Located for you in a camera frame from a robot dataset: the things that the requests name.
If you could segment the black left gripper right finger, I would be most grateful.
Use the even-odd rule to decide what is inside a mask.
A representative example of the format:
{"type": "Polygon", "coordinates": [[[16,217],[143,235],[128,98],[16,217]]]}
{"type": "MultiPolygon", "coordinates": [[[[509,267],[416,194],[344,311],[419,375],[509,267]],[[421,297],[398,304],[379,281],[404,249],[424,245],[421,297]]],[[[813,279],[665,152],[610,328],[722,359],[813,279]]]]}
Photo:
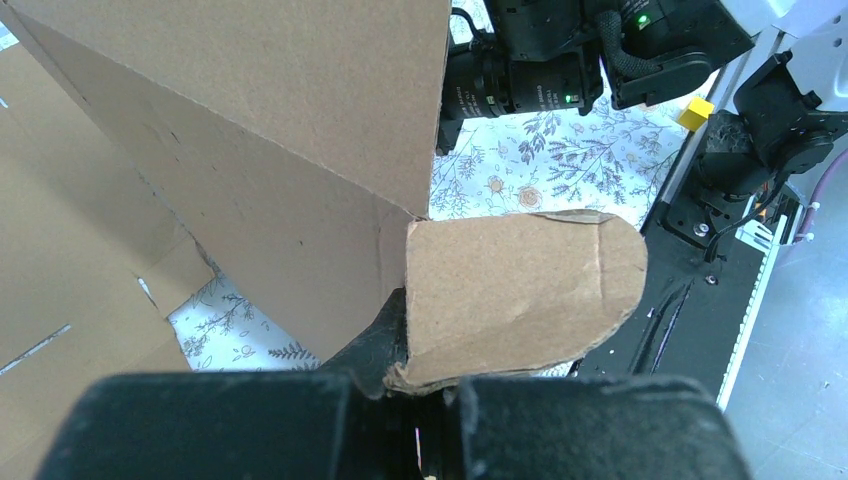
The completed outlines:
{"type": "Polygon", "coordinates": [[[444,479],[748,479],[723,412],[676,377],[473,377],[446,405],[444,479]]]}

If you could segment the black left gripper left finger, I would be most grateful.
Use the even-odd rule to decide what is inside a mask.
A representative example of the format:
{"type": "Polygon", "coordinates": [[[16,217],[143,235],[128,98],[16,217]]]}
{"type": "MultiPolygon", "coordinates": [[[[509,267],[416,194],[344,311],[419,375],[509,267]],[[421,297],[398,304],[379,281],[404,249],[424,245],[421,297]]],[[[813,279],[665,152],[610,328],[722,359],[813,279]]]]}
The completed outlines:
{"type": "Polygon", "coordinates": [[[314,370],[103,378],[73,406],[40,479],[404,479],[408,439],[382,386],[405,292],[314,370]]]}

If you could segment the cardboard box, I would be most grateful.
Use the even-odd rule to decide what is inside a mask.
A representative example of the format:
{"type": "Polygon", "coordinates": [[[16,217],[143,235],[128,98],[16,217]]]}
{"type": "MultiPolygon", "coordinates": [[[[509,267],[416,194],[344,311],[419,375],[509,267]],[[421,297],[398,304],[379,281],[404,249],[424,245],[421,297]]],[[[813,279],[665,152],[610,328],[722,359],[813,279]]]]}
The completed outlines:
{"type": "Polygon", "coordinates": [[[5,1],[2,22],[239,291],[328,359],[406,291],[379,389],[583,356],[647,249],[592,210],[433,221],[447,1],[5,1]]]}

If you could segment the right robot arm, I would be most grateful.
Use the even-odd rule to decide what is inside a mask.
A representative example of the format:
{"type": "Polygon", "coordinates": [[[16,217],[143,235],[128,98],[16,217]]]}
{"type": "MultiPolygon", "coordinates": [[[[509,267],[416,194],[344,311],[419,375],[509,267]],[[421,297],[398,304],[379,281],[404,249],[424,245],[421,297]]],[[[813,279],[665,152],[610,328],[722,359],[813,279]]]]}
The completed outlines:
{"type": "Polygon", "coordinates": [[[683,95],[750,50],[788,1],[488,1],[490,30],[447,50],[435,150],[470,119],[615,109],[683,95]]]}

